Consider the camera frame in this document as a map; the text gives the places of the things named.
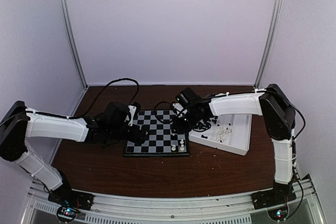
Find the black white chessboard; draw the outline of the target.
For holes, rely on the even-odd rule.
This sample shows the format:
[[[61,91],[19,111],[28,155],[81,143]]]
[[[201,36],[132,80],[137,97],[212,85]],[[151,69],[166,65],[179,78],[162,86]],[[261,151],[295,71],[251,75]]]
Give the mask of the black white chessboard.
[[[174,117],[172,110],[142,110],[134,118],[136,125],[149,125],[149,140],[141,146],[135,146],[133,142],[125,144],[124,157],[178,157],[190,156],[190,148],[185,134],[174,135],[171,133],[171,124],[163,124],[162,121],[169,121]],[[180,140],[184,140],[184,151],[180,151]]]

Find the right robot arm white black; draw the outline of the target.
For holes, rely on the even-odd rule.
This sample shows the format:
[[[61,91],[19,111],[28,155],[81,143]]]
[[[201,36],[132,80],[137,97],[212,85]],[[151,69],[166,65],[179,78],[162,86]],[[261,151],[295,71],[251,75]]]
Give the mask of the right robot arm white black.
[[[242,156],[249,150],[252,116],[262,117],[274,148],[275,175],[269,199],[279,204],[289,196],[296,163],[296,109],[278,85],[204,98],[186,88],[176,100],[174,133],[186,134],[194,143]]]

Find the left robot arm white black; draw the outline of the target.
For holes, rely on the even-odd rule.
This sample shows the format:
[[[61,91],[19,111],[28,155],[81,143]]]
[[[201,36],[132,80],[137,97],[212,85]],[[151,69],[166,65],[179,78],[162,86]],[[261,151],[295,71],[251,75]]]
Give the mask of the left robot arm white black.
[[[110,102],[104,112],[93,117],[64,116],[37,111],[16,101],[1,120],[1,158],[18,164],[40,180],[52,197],[71,205],[78,197],[65,175],[46,164],[26,139],[46,137],[103,146],[110,140],[142,144],[149,138],[150,128],[134,123],[139,109],[138,103]]]

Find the black chess pieces lower cluster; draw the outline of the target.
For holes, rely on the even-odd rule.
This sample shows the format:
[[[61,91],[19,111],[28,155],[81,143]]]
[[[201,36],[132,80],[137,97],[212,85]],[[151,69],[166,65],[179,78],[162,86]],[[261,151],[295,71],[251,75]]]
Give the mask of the black chess pieces lower cluster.
[[[205,132],[211,128],[211,124],[209,122],[198,122],[196,125],[193,127],[193,130],[196,132]]]

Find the white chess pieces pile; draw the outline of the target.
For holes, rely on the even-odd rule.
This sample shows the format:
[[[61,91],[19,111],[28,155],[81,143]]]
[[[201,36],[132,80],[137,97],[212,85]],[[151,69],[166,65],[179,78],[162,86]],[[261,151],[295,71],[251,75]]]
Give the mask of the white chess pieces pile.
[[[226,143],[228,142],[233,128],[233,124],[228,123],[226,125],[219,125],[215,128],[214,133],[213,133],[213,141],[217,143]]]

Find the left controller board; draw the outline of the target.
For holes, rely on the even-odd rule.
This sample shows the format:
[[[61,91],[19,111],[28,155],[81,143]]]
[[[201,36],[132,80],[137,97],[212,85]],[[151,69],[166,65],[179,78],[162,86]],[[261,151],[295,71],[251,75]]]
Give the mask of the left controller board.
[[[59,207],[56,211],[57,218],[62,221],[73,221],[78,215],[78,211],[69,207]]]

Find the controller board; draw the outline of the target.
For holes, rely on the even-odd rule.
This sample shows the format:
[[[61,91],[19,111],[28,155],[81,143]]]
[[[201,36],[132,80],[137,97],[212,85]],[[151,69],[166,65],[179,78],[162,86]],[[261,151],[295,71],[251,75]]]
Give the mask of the controller board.
[[[69,207],[59,207],[56,211],[57,218],[62,221],[73,221],[78,215],[78,211]]]
[[[274,208],[267,211],[268,217],[273,221],[284,221],[289,215],[288,207]]]

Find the right controller board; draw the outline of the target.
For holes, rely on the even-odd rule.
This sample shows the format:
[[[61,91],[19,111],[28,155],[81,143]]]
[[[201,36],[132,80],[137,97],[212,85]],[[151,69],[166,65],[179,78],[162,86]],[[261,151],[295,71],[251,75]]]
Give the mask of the right controller board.
[[[289,215],[288,207],[274,208],[267,211],[268,217],[273,221],[284,221]]]

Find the white plastic tray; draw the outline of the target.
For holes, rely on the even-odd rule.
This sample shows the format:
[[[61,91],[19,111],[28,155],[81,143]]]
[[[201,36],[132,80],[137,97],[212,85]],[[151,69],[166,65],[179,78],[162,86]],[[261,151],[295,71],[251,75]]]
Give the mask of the white plastic tray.
[[[245,156],[249,151],[252,115],[232,114],[211,121],[204,132],[190,131],[191,142]]]

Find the aluminium front rail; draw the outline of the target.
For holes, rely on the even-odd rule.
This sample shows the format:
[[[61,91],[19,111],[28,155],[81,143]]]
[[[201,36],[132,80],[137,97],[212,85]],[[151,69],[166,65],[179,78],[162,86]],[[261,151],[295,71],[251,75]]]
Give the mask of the aluminium front rail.
[[[90,210],[80,210],[70,223],[327,223],[310,178],[301,180],[303,200],[286,221],[273,221],[269,208],[256,209],[252,193],[192,198],[139,198],[91,193]],[[33,180],[18,223],[62,223],[56,217],[59,205],[48,201],[43,185]]]

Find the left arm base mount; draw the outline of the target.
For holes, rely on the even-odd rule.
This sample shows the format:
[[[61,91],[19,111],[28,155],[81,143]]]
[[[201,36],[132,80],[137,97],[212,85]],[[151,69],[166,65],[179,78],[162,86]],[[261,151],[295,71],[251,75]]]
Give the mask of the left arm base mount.
[[[51,190],[48,194],[48,200],[64,207],[90,210],[94,195],[73,190],[64,173],[60,172],[60,175],[62,178],[62,185],[55,190]]]

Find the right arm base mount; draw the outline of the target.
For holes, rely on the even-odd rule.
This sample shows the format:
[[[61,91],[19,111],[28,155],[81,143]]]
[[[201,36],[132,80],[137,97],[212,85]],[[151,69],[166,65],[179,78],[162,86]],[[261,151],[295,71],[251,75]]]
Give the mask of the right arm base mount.
[[[297,199],[292,182],[280,184],[274,181],[273,188],[251,194],[254,209],[269,208]]]

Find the right aluminium frame post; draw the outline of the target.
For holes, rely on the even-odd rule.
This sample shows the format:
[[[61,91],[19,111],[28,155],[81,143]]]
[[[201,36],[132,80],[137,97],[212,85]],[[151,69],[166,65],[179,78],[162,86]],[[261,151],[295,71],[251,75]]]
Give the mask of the right aluminium frame post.
[[[284,0],[274,0],[271,19],[270,19],[270,24],[269,24],[269,28],[268,28],[267,37],[266,37],[266,42],[265,42],[265,46],[264,46],[264,49],[263,49],[262,58],[261,58],[259,69],[258,69],[258,72],[257,72],[257,75],[256,75],[256,79],[255,79],[255,82],[254,82],[254,85],[253,85],[254,88],[259,88],[260,87],[262,77],[265,73],[266,66],[267,66],[267,61],[269,59],[271,49],[272,49],[272,44],[274,42],[274,37],[275,37],[275,34],[276,34],[276,28],[277,28],[277,24],[278,24],[278,21],[279,21],[283,1]]]

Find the aluminium frame post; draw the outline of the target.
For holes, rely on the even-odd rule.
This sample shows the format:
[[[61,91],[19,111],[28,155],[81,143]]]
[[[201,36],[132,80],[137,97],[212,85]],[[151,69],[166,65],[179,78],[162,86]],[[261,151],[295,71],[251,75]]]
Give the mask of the aluminium frame post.
[[[65,29],[66,29],[67,40],[68,40],[68,44],[70,47],[72,58],[74,60],[75,68],[79,76],[82,87],[84,89],[87,89],[88,84],[87,84],[86,77],[85,77],[85,74],[84,74],[80,59],[79,59],[78,50],[77,50],[75,37],[74,37],[74,32],[73,32],[72,25],[71,25],[71,19],[70,19],[67,0],[60,0],[60,4],[61,4],[61,10],[62,10],[62,15],[64,19]]]
[[[263,49],[262,58],[261,58],[259,69],[258,69],[258,72],[257,72],[257,75],[256,75],[256,79],[255,79],[255,82],[254,82],[254,85],[253,85],[254,88],[259,88],[260,87],[262,77],[265,73],[266,66],[267,66],[267,61],[269,59],[271,49],[272,49],[272,44],[274,42],[274,37],[275,37],[275,34],[276,34],[276,28],[277,28],[277,24],[278,24],[278,21],[279,21],[283,1],[284,0],[274,0],[271,19],[270,19],[270,24],[269,24],[269,28],[268,28],[267,37],[266,37],[266,42],[265,42],[265,46],[264,46],[264,49]]]

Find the left aluminium frame post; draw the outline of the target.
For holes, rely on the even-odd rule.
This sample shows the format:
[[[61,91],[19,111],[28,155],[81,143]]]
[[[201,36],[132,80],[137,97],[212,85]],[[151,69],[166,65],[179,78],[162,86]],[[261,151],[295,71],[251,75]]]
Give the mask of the left aluminium frame post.
[[[85,77],[85,74],[84,74],[80,59],[79,59],[78,50],[77,50],[75,37],[74,37],[74,32],[73,32],[72,25],[71,25],[71,19],[70,19],[67,0],[60,0],[60,4],[61,4],[61,10],[62,10],[62,15],[64,19],[65,29],[66,29],[67,40],[68,40],[68,44],[70,47],[72,58],[74,60],[75,68],[79,76],[82,87],[84,89],[87,89],[88,84],[87,84],[86,77]]]

